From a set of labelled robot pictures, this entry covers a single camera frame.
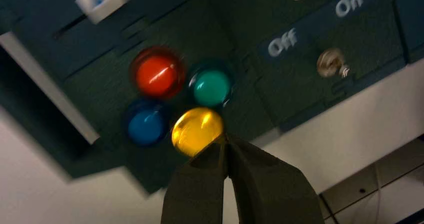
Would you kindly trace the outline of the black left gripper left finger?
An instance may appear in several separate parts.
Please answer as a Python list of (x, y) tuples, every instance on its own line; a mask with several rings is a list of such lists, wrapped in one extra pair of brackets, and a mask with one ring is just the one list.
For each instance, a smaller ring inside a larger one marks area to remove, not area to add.
[(161, 223), (222, 223), (227, 147), (215, 142), (176, 170), (165, 193)]

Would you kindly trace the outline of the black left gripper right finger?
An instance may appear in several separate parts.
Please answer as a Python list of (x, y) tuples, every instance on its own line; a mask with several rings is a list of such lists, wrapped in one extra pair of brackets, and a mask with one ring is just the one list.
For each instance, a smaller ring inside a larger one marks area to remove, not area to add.
[(304, 174), (259, 147), (228, 136), (228, 174), (240, 223), (323, 223)]

